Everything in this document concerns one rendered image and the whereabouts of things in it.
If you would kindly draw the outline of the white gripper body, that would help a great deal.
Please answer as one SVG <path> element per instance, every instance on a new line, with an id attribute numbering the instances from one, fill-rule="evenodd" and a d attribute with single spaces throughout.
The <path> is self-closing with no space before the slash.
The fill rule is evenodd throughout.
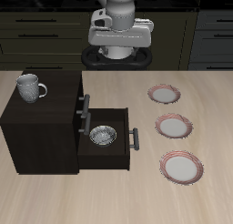
<path id="1" fill-rule="evenodd" d="M 136 18 L 126 31 L 113 31 L 107 27 L 91 26 L 88 42 L 92 46 L 149 47 L 154 23 L 149 19 Z"/>

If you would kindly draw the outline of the dark wooden drawer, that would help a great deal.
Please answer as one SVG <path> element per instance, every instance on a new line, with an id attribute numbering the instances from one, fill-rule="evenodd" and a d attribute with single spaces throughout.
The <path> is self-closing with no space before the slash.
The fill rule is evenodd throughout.
<path id="1" fill-rule="evenodd" d="M 138 130 L 129 129 L 128 108 L 90 108 L 90 129 L 110 126 L 116 131 L 116 140 L 101 148 L 89 136 L 80 134 L 77 149 L 80 169 L 129 169 L 130 149 L 139 150 Z"/>

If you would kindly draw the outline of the dark kitchen cupboard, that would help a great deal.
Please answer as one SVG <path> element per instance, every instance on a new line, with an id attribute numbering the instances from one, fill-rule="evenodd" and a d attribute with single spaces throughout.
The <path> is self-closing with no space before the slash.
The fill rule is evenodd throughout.
<path id="1" fill-rule="evenodd" d="M 90 12 L 0 12 L 0 70 L 85 67 Z M 198 14 L 137 12 L 154 22 L 149 70 L 186 70 Z"/>

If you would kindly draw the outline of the black kitchen countertop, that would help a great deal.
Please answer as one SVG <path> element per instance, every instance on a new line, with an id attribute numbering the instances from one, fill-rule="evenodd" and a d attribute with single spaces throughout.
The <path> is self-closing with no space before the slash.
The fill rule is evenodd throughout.
<path id="1" fill-rule="evenodd" d="M 233 0 L 135 0 L 137 12 L 233 10 Z M 94 12 L 97 0 L 0 0 L 0 12 Z"/>

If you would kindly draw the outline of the grey kitchen cupboard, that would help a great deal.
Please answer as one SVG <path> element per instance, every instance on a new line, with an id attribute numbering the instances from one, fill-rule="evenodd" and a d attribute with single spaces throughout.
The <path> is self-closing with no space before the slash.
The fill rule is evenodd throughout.
<path id="1" fill-rule="evenodd" d="M 233 70 L 233 10 L 198 13 L 188 69 Z"/>

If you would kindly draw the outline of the red rimmed white plate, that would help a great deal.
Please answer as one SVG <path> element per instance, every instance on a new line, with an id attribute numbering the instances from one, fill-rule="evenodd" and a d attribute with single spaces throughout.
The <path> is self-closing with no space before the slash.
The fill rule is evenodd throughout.
<path id="1" fill-rule="evenodd" d="M 160 104 L 172 104 L 181 98 L 180 91 L 171 85 L 160 84 L 147 91 L 148 97 Z"/>
<path id="2" fill-rule="evenodd" d="M 193 125 L 186 117 L 168 113 L 157 118 L 155 129 L 164 137 L 185 138 L 192 133 Z"/>
<path id="3" fill-rule="evenodd" d="M 167 152 L 159 160 L 159 170 L 167 180 L 184 186 L 198 182 L 204 175 L 202 162 L 184 150 Z"/>

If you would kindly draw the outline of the dark wooden cabinet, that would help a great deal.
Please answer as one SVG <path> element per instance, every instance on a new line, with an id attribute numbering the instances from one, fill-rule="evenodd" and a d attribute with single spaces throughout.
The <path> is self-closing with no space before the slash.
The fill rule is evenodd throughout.
<path id="1" fill-rule="evenodd" d="M 37 71 L 48 93 L 27 104 L 15 91 L 0 117 L 6 144 L 20 175 L 75 175 L 79 137 L 87 135 L 91 114 L 82 73 Z"/>

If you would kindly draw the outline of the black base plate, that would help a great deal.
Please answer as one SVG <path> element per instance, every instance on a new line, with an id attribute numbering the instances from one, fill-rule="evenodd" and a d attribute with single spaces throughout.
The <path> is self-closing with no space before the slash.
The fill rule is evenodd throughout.
<path id="1" fill-rule="evenodd" d="M 110 59 L 99 53 L 99 46 L 89 46 L 81 56 L 82 63 L 87 70 L 99 71 L 131 71 L 146 70 L 152 62 L 151 52 L 140 47 L 134 56 L 128 56 L 123 59 Z"/>

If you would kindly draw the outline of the grey patterned bowl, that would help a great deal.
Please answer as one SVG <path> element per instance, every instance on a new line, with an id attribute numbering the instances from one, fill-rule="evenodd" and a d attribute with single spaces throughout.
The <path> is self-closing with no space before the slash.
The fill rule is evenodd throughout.
<path id="1" fill-rule="evenodd" d="M 89 138 L 98 147 L 106 148 L 117 139 L 117 132 L 110 126 L 98 126 L 90 131 Z"/>

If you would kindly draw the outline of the grey white mug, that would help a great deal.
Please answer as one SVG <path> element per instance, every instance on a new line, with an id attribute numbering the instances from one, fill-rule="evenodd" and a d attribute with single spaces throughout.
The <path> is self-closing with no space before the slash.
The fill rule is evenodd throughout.
<path id="1" fill-rule="evenodd" d="M 33 104 L 40 97 L 45 97 L 47 95 L 47 87 L 46 85 L 39 82 L 37 75 L 21 75 L 15 82 L 19 95 L 28 104 Z M 42 87 L 45 90 L 43 95 L 40 94 L 39 87 Z"/>

